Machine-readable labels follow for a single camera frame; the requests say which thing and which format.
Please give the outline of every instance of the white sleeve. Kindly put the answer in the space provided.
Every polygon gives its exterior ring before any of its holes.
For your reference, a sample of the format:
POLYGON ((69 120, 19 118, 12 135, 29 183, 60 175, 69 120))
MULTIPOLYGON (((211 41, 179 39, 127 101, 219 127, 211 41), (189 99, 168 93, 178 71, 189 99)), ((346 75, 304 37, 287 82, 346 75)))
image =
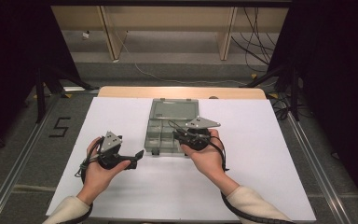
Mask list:
POLYGON ((66 197, 43 224, 57 224, 85 216, 90 207, 75 196, 66 197))
MULTIPOLYGON (((255 216, 290 221, 284 213, 265 201, 255 190, 244 186, 237 187, 227 196, 228 202, 238 210, 255 216)), ((255 223, 240 217, 243 224, 255 223)))

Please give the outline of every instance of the cable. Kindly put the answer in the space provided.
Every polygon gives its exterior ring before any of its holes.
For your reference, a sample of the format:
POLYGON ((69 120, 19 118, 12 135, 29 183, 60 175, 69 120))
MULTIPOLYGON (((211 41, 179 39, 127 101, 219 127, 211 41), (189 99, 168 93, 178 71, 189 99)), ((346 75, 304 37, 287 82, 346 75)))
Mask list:
POLYGON ((251 20, 249 18, 248 13, 246 12, 245 7, 243 8, 243 11, 245 12, 246 18, 248 19, 248 22, 249 22, 249 24, 251 25, 251 28, 252 28, 252 34, 251 34, 251 38, 250 38, 250 40, 248 42, 248 47, 249 47, 250 43, 252 42, 253 35, 255 35, 255 37, 257 38, 258 43, 259 43, 258 46, 260 47, 261 52, 263 53, 263 56, 264 56, 265 60, 267 61, 267 58, 270 60, 270 57, 267 54, 265 47, 261 43, 260 36, 259 36, 259 33, 258 33, 258 23, 257 23, 258 7, 255 7, 255 24, 254 25, 252 25, 252 22, 251 22, 251 20))
POLYGON ((89 164, 91 163, 90 159, 91 159, 91 155, 92 152, 97 148, 97 150, 99 150, 99 148, 101 148, 101 145, 103 143, 104 137, 101 137, 100 139, 98 139, 98 141, 96 141, 94 143, 94 145, 92 146, 91 150, 89 151, 87 157, 85 160, 83 160, 83 162, 80 164, 80 168, 77 171, 77 173, 75 174, 75 177, 81 177, 82 181, 84 182, 85 180, 85 176, 86 176, 86 170, 89 167, 89 164))
POLYGON ((240 43, 238 43, 234 37, 232 36, 231 39, 238 45, 238 47, 240 47, 240 49, 245 50, 247 53, 251 54, 252 56, 254 56, 255 58, 257 58, 260 62, 264 63, 265 65, 269 65, 269 63, 267 61, 264 61, 263 59, 261 59, 260 57, 258 57, 255 53, 251 52, 250 50, 246 49, 244 46, 242 46, 240 43))
MULTIPOLYGON (((244 41, 246 41, 247 43, 249 43, 250 45, 253 45, 253 46, 255 46, 255 47, 261 47, 260 45, 257 45, 257 44, 255 44, 255 43, 252 43, 251 41, 249 41, 248 39, 246 39, 246 37, 243 36, 242 33, 240 33, 240 35, 241 35, 242 39, 243 39, 244 41)), ((267 48, 267 47, 264 47, 264 46, 263 46, 263 48, 264 48, 264 49, 271 50, 271 51, 274 50, 274 49, 270 49, 270 48, 267 48)))
MULTIPOLYGON (((117 32, 115 32, 118 40, 120 41, 120 43, 122 44, 124 50, 127 51, 127 53, 129 53, 130 57, 132 57, 130 51, 127 49, 126 45, 124 45, 123 41, 121 40, 120 36, 118 35, 117 32)), ((238 84, 241 84, 241 85, 246 85, 246 83, 243 83, 243 82, 239 82, 237 80, 223 80, 223 81, 179 81, 179 80, 175 80, 175 79, 165 79, 165 78, 161 78, 161 77, 157 77, 153 74, 150 74, 150 73, 146 73, 144 72, 141 68, 139 68, 138 64, 137 63, 134 63, 135 64, 135 67, 136 69, 138 69, 139 72, 141 72, 142 74, 144 75, 147 75, 149 77, 153 77, 157 80, 160 80, 160 81, 166 81, 166 82, 176 82, 176 83, 180 83, 180 84, 196 84, 196 83, 207 83, 207 84, 219 84, 219 83, 226 83, 226 82, 234 82, 234 83, 238 83, 238 84)))
POLYGON ((275 42, 272 41, 271 37, 269 37, 269 33, 266 33, 266 35, 267 35, 269 41, 271 41, 272 45, 273 45, 273 46, 276 46, 275 42))

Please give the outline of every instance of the black cable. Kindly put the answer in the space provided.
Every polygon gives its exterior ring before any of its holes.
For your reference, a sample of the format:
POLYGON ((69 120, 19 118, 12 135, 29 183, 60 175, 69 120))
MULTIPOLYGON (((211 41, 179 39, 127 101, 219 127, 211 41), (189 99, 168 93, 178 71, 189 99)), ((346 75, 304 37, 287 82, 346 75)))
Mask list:
POLYGON ((271 41, 272 45, 273 45, 273 46, 276 46, 275 42, 272 41, 271 37, 269 37, 269 33, 266 33, 266 35, 267 35, 269 41, 271 41))
MULTIPOLYGON (((259 48, 261 47, 260 45, 257 45, 257 44, 255 44, 255 43, 252 43, 251 41, 249 41, 248 39, 246 39, 246 37, 243 36, 242 33, 240 33, 240 35, 241 35, 242 39, 243 39, 244 41, 246 41, 246 43, 249 43, 250 45, 253 45, 253 46, 255 46, 255 47, 259 47, 259 48)), ((274 50, 274 49, 270 49, 270 48, 267 48, 267 47, 264 47, 264 49, 268 49, 268 50, 271 50, 271 51, 274 50)))
POLYGON ((260 44, 259 46, 260 46, 261 52, 263 53, 263 56, 264 56, 265 60, 267 61, 267 57, 266 57, 267 52, 265 51, 264 46, 261 43, 260 36, 259 36, 259 33, 258 33, 258 25, 257 25, 258 24, 257 23, 258 7, 255 8, 255 24, 254 25, 252 25, 251 19, 249 18, 249 15, 246 12, 245 7, 243 8, 243 11, 245 12, 246 18, 248 19, 248 22, 249 22, 249 24, 251 25, 251 28, 252 28, 252 34, 251 34, 250 40, 248 42, 247 48, 249 48, 249 45, 252 42, 252 37, 253 37, 253 35, 255 35, 257 40, 258 40, 258 43, 260 44))
POLYGON ((240 43, 238 43, 237 40, 235 40, 233 36, 231 37, 231 39, 238 45, 238 47, 240 47, 240 49, 245 50, 247 53, 251 54, 252 56, 257 58, 260 62, 264 63, 265 65, 269 65, 269 63, 267 61, 264 61, 263 59, 258 57, 255 53, 251 52, 250 50, 248 50, 244 46, 242 46, 240 43))
POLYGON ((85 160, 83 160, 83 162, 80 164, 80 168, 77 171, 77 173, 75 174, 75 177, 81 177, 82 181, 84 182, 85 180, 85 175, 86 175, 86 170, 89 167, 90 164, 90 158, 92 155, 92 152, 97 148, 101 148, 101 145, 103 143, 104 137, 101 137, 100 139, 98 139, 98 141, 96 141, 94 143, 94 145, 92 145, 91 150, 89 151, 89 153, 87 154, 87 157, 85 160))

